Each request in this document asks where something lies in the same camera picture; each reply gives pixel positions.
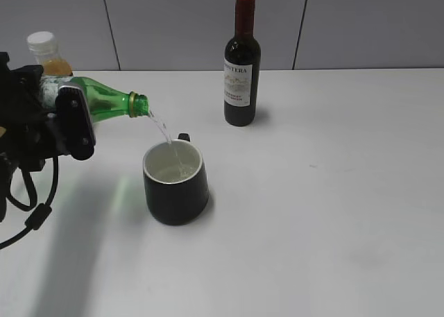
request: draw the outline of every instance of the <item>black mug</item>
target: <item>black mug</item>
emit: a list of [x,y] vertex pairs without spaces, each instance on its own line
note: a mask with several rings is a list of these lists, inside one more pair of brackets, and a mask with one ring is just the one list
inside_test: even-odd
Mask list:
[[150,148],[143,161],[146,203],[151,214],[166,225],[183,225],[196,218],[208,198],[202,153],[181,133],[171,145]]

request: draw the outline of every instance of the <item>wine bottle label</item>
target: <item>wine bottle label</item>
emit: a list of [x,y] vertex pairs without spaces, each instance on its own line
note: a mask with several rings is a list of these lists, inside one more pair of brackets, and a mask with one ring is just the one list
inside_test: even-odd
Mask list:
[[252,65],[236,65],[225,59],[225,102],[236,107],[250,105]]

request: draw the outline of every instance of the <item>bottle label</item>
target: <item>bottle label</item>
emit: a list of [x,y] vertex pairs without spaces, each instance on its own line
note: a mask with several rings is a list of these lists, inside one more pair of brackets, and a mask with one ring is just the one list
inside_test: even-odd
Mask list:
[[250,105],[252,65],[236,65],[225,59],[225,102],[235,107]]
[[67,83],[71,79],[71,76],[43,76],[40,79],[39,101],[44,109],[54,109],[59,84]]

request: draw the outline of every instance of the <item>mug handle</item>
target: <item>mug handle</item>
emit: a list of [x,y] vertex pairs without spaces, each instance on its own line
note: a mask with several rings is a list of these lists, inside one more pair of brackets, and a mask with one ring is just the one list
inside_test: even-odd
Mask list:
[[178,136],[179,140],[185,140],[186,142],[191,142],[188,133],[180,133]]

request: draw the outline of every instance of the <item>wine bottle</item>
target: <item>wine bottle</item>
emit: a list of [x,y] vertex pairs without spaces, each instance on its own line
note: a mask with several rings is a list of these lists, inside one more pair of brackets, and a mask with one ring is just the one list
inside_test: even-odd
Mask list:
[[234,126],[250,124],[256,114],[261,49],[253,37],[255,0],[236,0],[234,37],[225,48],[224,114]]
[[54,109],[58,86],[63,82],[75,83],[83,89],[93,123],[125,114],[129,117],[149,115],[146,96],[134,92],[126,94],[84,76],[43,76],[39,100],[45,109]]

